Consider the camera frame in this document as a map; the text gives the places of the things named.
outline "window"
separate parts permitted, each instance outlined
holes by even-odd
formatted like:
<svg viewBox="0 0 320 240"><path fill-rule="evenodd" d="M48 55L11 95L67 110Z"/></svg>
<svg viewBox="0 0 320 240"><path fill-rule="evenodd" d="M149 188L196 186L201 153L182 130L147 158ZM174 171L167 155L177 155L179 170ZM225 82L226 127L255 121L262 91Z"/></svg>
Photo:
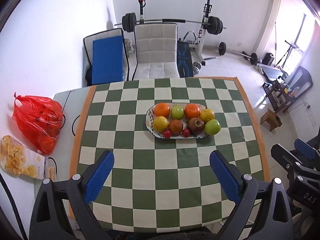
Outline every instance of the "window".
<svg viewBox="0 0 320 240"><path fill-rule="evenodd" d="M315 19L313 17L303 15L300 30L295 39L294 45L297 45L298 49L293 49L292 53L286 61L284 71L289 75L293 72L296 66L299 64L302 54L306 51L313 34L315 27Z"/></svg>
<svg viewBox="0 0 320 240"><path fill-rule="evenodd" d="M295 44L299 46L302 52L307 49L313 34L313 29L315 27L315 19L304 15L300 32L297 35Z"/></svg>

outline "wooden stool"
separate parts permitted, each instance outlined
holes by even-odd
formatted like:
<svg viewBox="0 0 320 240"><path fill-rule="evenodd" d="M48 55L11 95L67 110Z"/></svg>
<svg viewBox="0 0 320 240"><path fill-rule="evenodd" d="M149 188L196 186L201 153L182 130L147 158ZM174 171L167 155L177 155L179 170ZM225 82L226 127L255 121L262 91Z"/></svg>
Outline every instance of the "wooden stool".
<svg viewBox="0 0 320 240"><path fill-rule="evenodd" d="M280 118L272 112L270 109L261 117L260 124L263 122L267 122L270 124L270 132L277 127L280 127L282 125Z"/></svg>

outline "speaker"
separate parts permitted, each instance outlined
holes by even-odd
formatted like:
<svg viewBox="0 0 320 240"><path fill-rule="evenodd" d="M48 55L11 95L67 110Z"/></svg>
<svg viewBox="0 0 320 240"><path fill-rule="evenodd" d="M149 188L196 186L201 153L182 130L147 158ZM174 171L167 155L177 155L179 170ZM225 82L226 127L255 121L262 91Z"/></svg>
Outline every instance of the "speaker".
<svg viewBox="0 0 320 240"><path fill-rule="evenodd" d="M273 62L274 59L275 59L275 57L273 56L272 53L267 53L267 54L264 56L263 60L262 60L262 64L263 64L263 65L271 66L271 64L272 64L272 62Z"/></svg>

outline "chips package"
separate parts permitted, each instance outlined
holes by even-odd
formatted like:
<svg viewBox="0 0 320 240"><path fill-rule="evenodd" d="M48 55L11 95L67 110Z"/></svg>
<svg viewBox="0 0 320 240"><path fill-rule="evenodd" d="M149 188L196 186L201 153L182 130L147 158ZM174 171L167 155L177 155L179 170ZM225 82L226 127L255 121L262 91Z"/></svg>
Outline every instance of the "chips package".
<svg viewBox="0 0 320 240"><path fill-rule="evenodd" d="M44 178L44 156L24 147L12 136L0 140L0 165L16 176L25 174L35 179Z"/></svg>

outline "bottle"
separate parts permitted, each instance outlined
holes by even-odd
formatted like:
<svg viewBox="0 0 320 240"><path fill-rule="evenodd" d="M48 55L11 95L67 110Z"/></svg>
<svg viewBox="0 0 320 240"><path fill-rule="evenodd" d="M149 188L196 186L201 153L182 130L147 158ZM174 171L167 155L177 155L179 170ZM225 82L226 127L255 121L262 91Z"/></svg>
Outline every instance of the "bottle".
<svg viewBox="0 0 320 240"><path fill-rule="evenodd" d="M299 86L295 87L295 89L294 89L294 90L292 90L292 92L290 93L290 95L289 95L289 96L293 98L293 97L294 97L294 95L298 92L299 88L300 88Z"/></svg>

